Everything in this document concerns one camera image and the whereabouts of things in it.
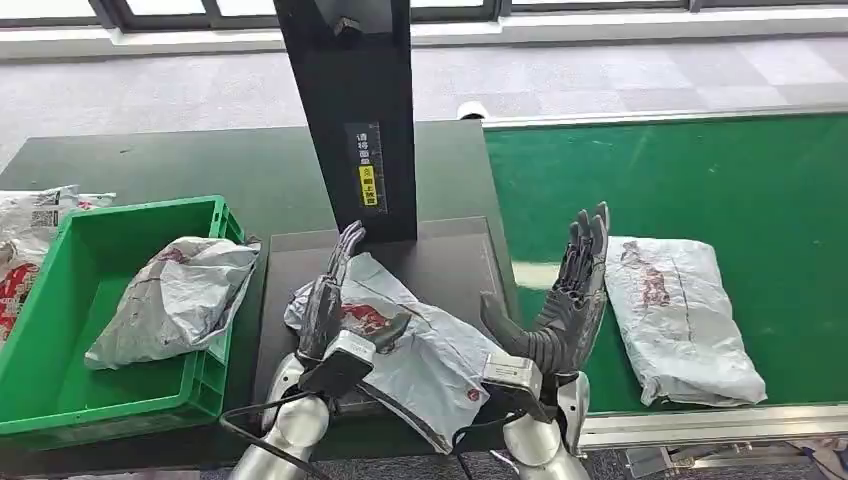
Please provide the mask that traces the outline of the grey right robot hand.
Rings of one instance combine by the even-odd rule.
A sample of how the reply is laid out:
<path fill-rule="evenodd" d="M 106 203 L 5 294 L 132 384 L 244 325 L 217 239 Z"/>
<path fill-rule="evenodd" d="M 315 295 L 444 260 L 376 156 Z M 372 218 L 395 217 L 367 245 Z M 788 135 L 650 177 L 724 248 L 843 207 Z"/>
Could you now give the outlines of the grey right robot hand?
<path fill-rule="evenodd" d="M 532 360 L 544 375 L 572 374 L 587 362 L 599 332 L 608 294 L 605 286 L 609 209 L 580 210 L 569 225 L 569 240 L 535 317 L 524 329 L 509 318 L 502 302 L 480 294 L 480 318 L 506 353 Z"/>

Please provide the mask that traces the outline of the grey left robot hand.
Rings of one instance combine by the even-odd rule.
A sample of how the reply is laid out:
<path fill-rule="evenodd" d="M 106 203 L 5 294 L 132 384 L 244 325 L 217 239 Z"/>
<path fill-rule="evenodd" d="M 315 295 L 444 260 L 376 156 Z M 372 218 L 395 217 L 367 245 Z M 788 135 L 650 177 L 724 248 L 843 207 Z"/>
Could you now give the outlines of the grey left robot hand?
<path fill-rule="evenodd" d="M 348 314 L 344 310 L 342 287 L 349 261 L 365 236 L 366 229 L 360 220 L 345 227 L 330 253 L 326 271 L 310 285 L 296 349 L 297 358 L 309 370 L 336 354 L 346 362 L 371 367 L 374 357 L 394 344 L 410 323 L 408 312 L 386 316 L 377 308 L 364 304 L 365 314 L 377 316 L 377 329 L 368 333 L 343 328 Z"/>

